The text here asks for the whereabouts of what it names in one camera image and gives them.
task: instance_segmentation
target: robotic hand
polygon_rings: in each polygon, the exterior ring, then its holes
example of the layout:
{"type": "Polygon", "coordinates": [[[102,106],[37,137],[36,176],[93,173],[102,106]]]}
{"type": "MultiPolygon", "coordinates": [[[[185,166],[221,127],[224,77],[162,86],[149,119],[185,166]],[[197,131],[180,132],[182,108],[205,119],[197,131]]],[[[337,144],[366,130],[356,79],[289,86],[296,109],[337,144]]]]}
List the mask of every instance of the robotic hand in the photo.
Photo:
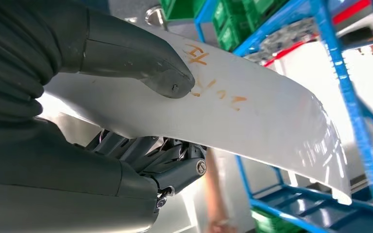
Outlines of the robotic hand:
{"type": "Polygon", "coordinates": [[[0,232],[147,230],[166,195],[203,175],[204,151],[69,144],[35,117],[58,72],[131,77],[175,99],[195,84],[166,41],[134,25],[66,0],[0,0],[0,232]]]}

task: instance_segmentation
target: orange handwriting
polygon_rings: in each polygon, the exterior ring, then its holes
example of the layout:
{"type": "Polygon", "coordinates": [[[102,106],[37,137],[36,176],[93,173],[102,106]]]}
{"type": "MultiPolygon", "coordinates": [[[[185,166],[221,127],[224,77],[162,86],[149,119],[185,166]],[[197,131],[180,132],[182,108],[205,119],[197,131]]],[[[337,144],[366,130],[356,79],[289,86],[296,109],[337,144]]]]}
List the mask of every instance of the orange handwriting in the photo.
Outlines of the orange handwriting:
{"type": "Polygon", "coordinates": [[[201,89],[201,91],[200,91],[200,93],[191,92],[191,94],[193,94],[194,96],[197,96],[197,97],[200,97],[206,90],[211,88],[217,82],[215,79],[213,79],[206,87],[204,87],[199,78],[197,78],[196,81],[197,81],[196,86],[199,87],[201,89]]]}
{"type": "Polygon", "coordinates": [[[226,91],[225,90],[220,90],[220,91],[217,91],[217,94],[221,94],[220,99],[223,99],[226,96],[226,91]]]}
{"type": "Polygon", "coordinates": [[[247,98],[242,97],[242,96],[232,96],[232,102],[231,102],[231,105],[230,105],[230,106],[231,106],[231,108],[233,108],[233,109],[239,111],[240,108],[235,107],[235,106],[232,106],[232,105],[235,104],[235,103],[237,103],[237,102],[246,101],[246,100],[247,100],[247,98]]]}
{"type": "Polygon", "coordinates": [[[198,46],[195,46],[195,45],[189,45],[189,44],[186,44],[186,45],[191,46],[191,47],[194,48],[194,49],[191,50],[190,52],[185,52],[185,51],[184,51],[184,53],[186,53],[186,54],[192,56],[192,57],[190,57],[189,63],[194,63],[194,62],[196,62],[196,63],[200,63],[200,64],[203,64],[203,65],[206,66],[206,62],[201,61],[201,59],[204,58],[204,57],[206,57],[206,56],[208,56],[209,53],[207,53],[207,52],[204,53],[204,51],[203,51],[201,48],[199,48],[198,46]]]}

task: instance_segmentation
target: white plastic panel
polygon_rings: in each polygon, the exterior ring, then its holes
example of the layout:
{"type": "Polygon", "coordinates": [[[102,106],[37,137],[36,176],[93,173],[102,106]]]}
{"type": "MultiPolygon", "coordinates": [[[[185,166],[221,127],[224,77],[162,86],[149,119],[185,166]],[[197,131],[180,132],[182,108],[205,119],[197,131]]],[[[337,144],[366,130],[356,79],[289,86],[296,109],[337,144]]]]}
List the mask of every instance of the white plastic panel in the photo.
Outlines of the white plastic panel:
{"type": "Polygon", "coordinates": [[[195,77],[184,98],[165,98],[133,79],[82,74],[59,74],[46,92],[76,117],[123,136],[165,136],[219,148],[350,196],[338,134],[311,92],[217,48],[153,33],[174,47],[195,77]]]}

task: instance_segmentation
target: blue shelving rack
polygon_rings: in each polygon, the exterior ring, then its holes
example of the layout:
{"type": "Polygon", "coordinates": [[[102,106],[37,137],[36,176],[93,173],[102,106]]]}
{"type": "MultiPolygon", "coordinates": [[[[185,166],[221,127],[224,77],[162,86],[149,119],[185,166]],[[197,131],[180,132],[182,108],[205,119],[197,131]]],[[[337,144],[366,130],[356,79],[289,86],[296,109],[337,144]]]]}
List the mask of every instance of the blue shelving rack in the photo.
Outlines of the blue shelving rack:
{"type": "MultiPolygon", "coordinates": [[[[202,42],[205,40],[200,24],[211,22],[216,1],[207,0],[195,19],[198,35],[202,42]]],[[[356,143],[373,197],[373,142],[365,123],[365,118],[373,121],[373,113],[356,95],[342,56],[343,50],[372,45],[373,41],[344,47],[336,36],[331,18],[332,15],[354,2],[355,0],[290,0],[233,53],[244,56],[256,52],[260,42],[272,32],[306,17],[315,18],[321,38],[326,44],[334,70],[339,78],[340,90],[353,125],[356,143]]],[[[253,193],[241,158],[238,156],[237,164],[251,206],[263,209],[309,232],[373,232],[373,204],[367,202],[369,200],[353,200],[349,206],[341,205],[327,193],[286,185],[277,168],[273,169],[276,171],[278,183],[253,193]],[[256,198],[262,193],[277,188],[277,191],[256,198]]]]}

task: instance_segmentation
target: green plastic crate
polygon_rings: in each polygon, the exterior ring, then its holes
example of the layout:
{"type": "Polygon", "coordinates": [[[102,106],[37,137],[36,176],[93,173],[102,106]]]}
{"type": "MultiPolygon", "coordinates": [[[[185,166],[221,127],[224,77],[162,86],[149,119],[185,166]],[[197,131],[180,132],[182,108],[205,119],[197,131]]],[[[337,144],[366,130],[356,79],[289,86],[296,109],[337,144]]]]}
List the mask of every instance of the green plastic crate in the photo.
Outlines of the green plastic crate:
{"type": "Polygon", "coordinates": [[[271,215],[261,209],[252,208],[252,217],[255,219],[258,233],[302,233],[304,229],[271,215]]]}
{"type": "Polygon", "coordinates": [[[257,30],[288,0],[242,0],[252,31],[257,30]]]}
{"type": "Polygon", "coordinates": [[[218,0],[212,16],[215,33],[218,35],[226,21],[231,17],[244,16],[245,9],[242,0],[218,0]]]}
{"type": "Polygon", "coordinates": [[[166,20],[181,20],[195,18],[205,0],[160,0],[166,20]]]}
{"type": "Polygon", "coordinates": [[[248,25],[252,33],[258,30],[258,28],[261,27],[262,23],[265,22],[261,20],[261,15],[256,9],[247,11],[246,15],[247,15],[247,20],[248,20],[248,25]]]}
{"type": "Polygon", "coordinates": [[[218,35],[218,43],[223,50],[232,52],[250,33],[251,31],[245,15],[230,17],[218,35]]]}

